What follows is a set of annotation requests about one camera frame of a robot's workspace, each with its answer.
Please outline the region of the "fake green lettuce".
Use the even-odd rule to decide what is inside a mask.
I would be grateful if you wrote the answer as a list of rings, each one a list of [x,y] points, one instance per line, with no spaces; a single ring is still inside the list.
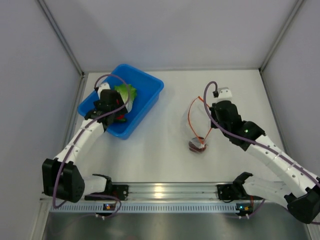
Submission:
[[[114,87],[114,90],[120,94],[123,102],[126,103],[125,109],[128,113],[130,113],[133,108],[135,98],[138,95],[137,89],[133,87],[131,84],[121,84],[116,85]]]

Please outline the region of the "fake green cucumber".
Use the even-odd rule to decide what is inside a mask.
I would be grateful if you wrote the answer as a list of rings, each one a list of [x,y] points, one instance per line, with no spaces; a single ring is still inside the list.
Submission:
[[[117,122],[118,123],[126,123],[127,119],[125,117],[124,118],[119,118],[119,119],[117,119]]]

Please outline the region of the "clear zip top bag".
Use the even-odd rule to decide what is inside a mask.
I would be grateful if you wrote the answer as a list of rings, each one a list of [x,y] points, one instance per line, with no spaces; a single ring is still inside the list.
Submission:
[[[211,131],[211,122],[204,108],[204,100],[202,97],[197,96],[191,101],[181,117],[180,132],[182,138],[188,148],[189,141],[194,137],[198,139],[200,137],[204,138],[201,143],[206,143],[208,146],[208,142],[211,139]]]

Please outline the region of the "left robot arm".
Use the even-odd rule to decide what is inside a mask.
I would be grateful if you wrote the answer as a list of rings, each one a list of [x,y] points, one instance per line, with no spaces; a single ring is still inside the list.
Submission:
[[[113,194],[113,183],[109,176],[93,173],[85,176],[81,167],[88,164],[84,156],[107,128],[125,115],[127,100],[112,89],[104,89],[93,109],[84,116],[80,129],[64,149],[54,158],[42,164],[43,192],[63,202],[78,202],[82,197],[97,195],[102,200]]]

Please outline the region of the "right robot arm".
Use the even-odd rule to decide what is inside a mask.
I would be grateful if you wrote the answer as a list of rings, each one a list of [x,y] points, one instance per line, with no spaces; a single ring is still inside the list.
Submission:
[[[242,120],[230,100],[213,103],[205,111],[211,127],[219,129],[231,144],[261,161],[280,179],[270,181],[243,172],[230,185],[231,195],[237,199],[253,196],[274,202],[298,221],[314,224],[320,213],[320,177],[277,147],[257,124]]]

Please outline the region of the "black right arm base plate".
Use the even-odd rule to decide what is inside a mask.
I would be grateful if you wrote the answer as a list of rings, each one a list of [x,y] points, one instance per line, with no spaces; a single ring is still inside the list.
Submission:
[[[223,202],[250,200],[250,196],[245,192],[242,186],[236,186],[233,184],[218,184],[217,193],[218,199]]]

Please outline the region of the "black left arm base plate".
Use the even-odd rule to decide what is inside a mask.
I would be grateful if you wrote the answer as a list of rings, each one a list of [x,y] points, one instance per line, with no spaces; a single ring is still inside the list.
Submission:
[[[86,195],[84,199],[86,201],[97,201],[97,200],[112,200],[111,197],[117,198],[120,201],[125,201],[129,194],[129,185],[127,184],[113,184],[107,186],[103,192],[95,192]]]

